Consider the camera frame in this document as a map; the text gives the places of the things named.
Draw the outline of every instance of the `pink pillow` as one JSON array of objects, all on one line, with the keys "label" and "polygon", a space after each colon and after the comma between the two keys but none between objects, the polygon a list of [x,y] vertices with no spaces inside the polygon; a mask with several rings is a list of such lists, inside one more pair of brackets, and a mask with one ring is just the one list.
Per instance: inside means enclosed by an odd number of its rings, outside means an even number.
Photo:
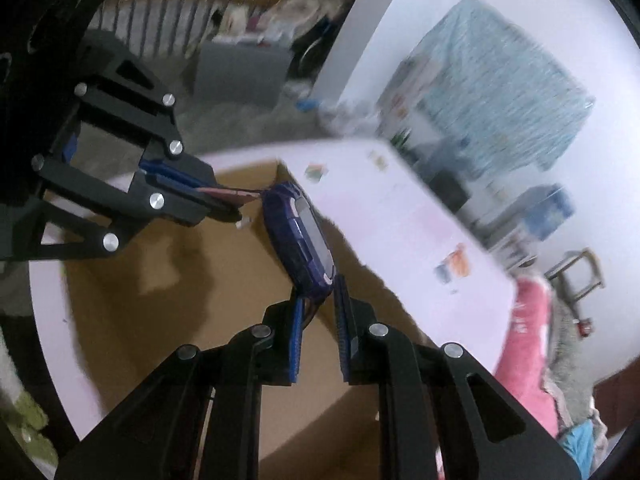
[{"label": "pink pillow", "polygon": [[553,397],[542,390],[550,286],[541,276],[519,276],[516,282],[518,296],[511,311],[511,326],[494,375],[555,438],[558,436],[556,405]]}]

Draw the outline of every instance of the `black metal bracket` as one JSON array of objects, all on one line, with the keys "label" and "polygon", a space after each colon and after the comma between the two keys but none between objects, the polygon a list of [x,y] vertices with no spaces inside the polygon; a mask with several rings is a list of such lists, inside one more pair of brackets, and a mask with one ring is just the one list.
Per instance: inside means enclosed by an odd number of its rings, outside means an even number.
[{"label": "black metal bracket", "polygon": [[260,393],[291,384],[294,303],[271,305],[224,346],[178,348],[62,459],[56,479],[187,480],[198,466],[200,478],[257,478]]},{"label": "black metal bracket", "polygon": [[382,478],[436,480],[437,442],[446,478],[580,478],[571,457],[462,346],[412,343],[350,298],[341,276],[334,303],[344,316],[350,384],[380,386]]},{"label": "black metal bracket", "polygon": [[[207,216],[225,222],[241,218],[235,206],[196,191],[218,186],[212,168],[184,152],[174,97],[113,34],[87,32],[66,92],[65,117],[50,148],[31,156],[30,192],[23,200],[0,203],[0,260],[108,256],[158,217],[187,226]],[[65,147],[80,121],[143,149],[128,192],[65,160]],[[48,190],[107,221],[95,222],[47,201]],[[42,244],[48,222],[75,239]]]}]

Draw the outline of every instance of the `blue cloth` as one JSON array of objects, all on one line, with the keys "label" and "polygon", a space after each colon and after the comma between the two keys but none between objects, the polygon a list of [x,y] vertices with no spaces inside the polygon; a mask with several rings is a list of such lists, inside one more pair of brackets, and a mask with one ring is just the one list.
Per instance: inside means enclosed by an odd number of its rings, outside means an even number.
[{"label": "blue cloth", "polygon": [[594,103],[552,56],[479,0],[455,5],[414,54],[440,66],[417,108],[471,180],[531,163],[548,170]]},{"label": "blue cloth", "polygon": [[593,422],[591,419],[575,426],[560,438],[560,446],[575,460],[582,480],[589,477],[591,462],[593,461],[593,453],[595,449],[595,441],[593,438]]}]

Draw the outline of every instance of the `gray fluffy fabric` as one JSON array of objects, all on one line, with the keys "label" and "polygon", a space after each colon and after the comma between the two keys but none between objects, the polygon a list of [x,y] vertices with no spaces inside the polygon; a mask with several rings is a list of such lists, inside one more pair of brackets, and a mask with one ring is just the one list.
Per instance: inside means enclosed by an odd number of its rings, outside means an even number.
[{"label": "gray fluffy fabric", "polygon": [[564,401],[574,426],[591,415],[593,385],[580,378],[577,361],[580,335],[569,307],[554,295],[551,311],[548,362],[551,380],[564,393]]}]

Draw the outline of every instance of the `white wall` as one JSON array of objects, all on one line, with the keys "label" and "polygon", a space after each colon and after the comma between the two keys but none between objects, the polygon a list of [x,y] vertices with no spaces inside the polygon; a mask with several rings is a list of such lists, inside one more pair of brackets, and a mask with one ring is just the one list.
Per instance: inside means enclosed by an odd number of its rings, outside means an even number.
[{"label": "white wall", "polygon": [[314,86],[313,97],[342,100],[345,85],[393,0],[356,0]]},{"label": "white wall", "polygon": [[[358,0],[358,12],[366,14],[368,1]],[[393,0],[360,55],[350,53],[358,59],[343,84],[336,83],[332,66],[342,59],[338,39],[317,95],[376,100],[398,62],[458,1]],[[523,28],[596,96],[591,117],[550,171],[525,168],[498,186],[514,198],[529,186],[559,182],[574,199],[576,215],[543,245],[540,263],[546,269],[565,251],[585,246],[601,258],[607,288],[582,303],[596,327],[582,345],[583,370],[597,380],[640,354],[640,50],[608,0],[483,1]],[[344,65],[341,70],[344,81]]]}]

